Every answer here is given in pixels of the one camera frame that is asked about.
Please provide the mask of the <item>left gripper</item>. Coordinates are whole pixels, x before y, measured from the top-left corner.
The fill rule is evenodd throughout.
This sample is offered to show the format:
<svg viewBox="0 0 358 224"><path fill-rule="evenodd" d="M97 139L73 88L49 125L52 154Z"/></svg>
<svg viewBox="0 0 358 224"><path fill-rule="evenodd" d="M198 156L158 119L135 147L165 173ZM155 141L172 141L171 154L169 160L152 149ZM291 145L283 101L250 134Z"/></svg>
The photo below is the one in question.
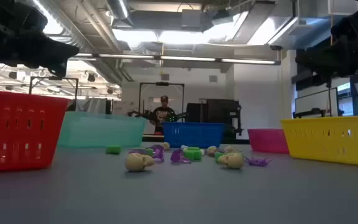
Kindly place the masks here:
<svg viewBox="0 0 358 224"><path fill-rule="evenodd" d="M10 41L12 53L9 64L47 67L52 75L65 77L67 59L78 54L79 48L47 37L44 28L48 19L35 7L18 1L11 1L11 4L15 36Z"/></svg>

